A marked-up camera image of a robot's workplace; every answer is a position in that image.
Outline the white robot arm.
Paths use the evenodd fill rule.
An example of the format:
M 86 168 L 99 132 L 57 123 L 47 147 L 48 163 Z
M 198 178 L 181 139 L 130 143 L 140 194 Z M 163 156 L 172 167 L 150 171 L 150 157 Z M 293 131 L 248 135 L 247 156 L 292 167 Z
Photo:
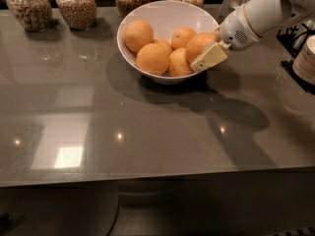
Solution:
M 229 50 L 243 50 L 260 41 L 263 33 L 291 26 L 315 13 L 315 0 L 249 0 L 238 6 L 213 31 L 212 41 L 191 62 L 200 73 L 224 61 Z

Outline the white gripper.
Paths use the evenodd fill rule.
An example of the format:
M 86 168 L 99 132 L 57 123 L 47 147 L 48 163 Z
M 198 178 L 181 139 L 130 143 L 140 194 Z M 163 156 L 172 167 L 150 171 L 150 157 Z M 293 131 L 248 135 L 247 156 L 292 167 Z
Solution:
M 228 57 L 229 48 L 244 50 L 260 40 L 260 36 L 251 28 L 244 6 L 230 13 L 220 26 L 212 31 L 212 35 L 215 41 L 212 41 L 190 65 L 196 73 L 214 68 L 224 61 Z

